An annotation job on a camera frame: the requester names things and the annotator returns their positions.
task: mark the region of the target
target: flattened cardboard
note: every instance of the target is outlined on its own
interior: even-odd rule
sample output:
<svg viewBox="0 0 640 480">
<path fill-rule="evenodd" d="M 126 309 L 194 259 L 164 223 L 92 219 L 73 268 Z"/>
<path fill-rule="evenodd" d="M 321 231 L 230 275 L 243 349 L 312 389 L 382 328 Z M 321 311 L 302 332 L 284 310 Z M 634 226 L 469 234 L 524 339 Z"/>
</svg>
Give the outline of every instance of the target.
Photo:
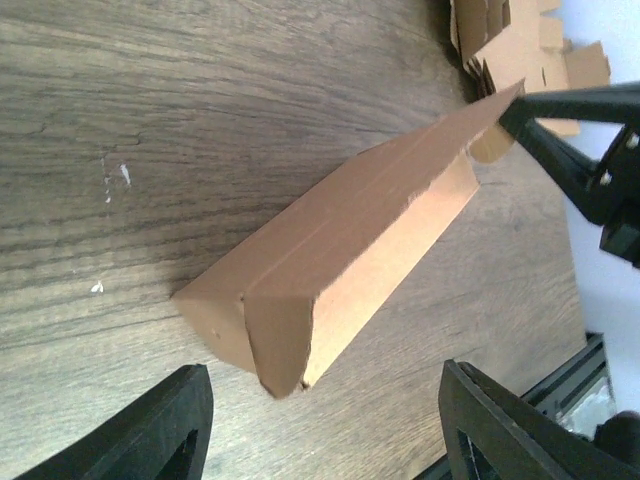
<svg viewBox="0 0 640 480">
<path fill-rule="evenodd" d="M 525 92 L 605 86 L 611 71 L 600 43 L 570 50 L 562 21 L 544 14 L 560 0 L 451 0 L 451 24 L 465 69 L 483 94 L 500 91 L 525 79 Z M 502 14 L 500 22 L 493 16 Z M 577 121 L 543 120 L 561 136 L 577 135 Z"/>
<path fill-rule="evenodd" d="M 176 306 L 274 397 L 313 385 L 473 196 L 465 148 L 521 89 L 348 160 L 177 292 Z"/>
</svg>

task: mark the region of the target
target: cardboard piece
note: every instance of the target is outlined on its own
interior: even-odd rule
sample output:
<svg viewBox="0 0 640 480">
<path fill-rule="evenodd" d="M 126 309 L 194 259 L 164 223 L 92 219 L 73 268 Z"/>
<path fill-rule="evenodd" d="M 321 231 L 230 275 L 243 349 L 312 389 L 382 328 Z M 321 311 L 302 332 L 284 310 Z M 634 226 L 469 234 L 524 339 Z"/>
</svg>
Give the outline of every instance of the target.
<svg viewBox="0 0 640 480">
<path fill-rule="evenodd" d="M 348 160 L 173 296 L 274 397 L 313 385 L 478 188 L 466 148 L 522 84 Z"/>
<path fill-rule="evenodd" d="M 569 49 L 562 21 L 545 16 L 560 0 L 451 0 L 451 37 L 482 95 L 524 78 L 525 93 L 609 84 L 609 62 L 597 42 Z M 543 120 L 561 136 L 577 135 L 573 120 Z"/>
</svg>

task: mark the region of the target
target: wood grain surface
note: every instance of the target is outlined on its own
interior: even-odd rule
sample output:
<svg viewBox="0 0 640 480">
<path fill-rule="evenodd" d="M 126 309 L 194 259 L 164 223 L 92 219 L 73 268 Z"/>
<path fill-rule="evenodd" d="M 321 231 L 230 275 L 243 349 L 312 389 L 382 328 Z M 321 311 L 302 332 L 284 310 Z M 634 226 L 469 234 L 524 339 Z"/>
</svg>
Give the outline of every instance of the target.
<svg viewBox="0 0 640 480">
<path fill-rule="evenodd" d="M 465 92 L 447 0 L 1 2 L 0 477 L 199 362 L 205 479 L 411 478 L 443 452 L 443 360 L 522 393 L 570 358 L 561 195 L 517 148 L 307 394 L 273 401 L 168 300 Z"/>
</svg>

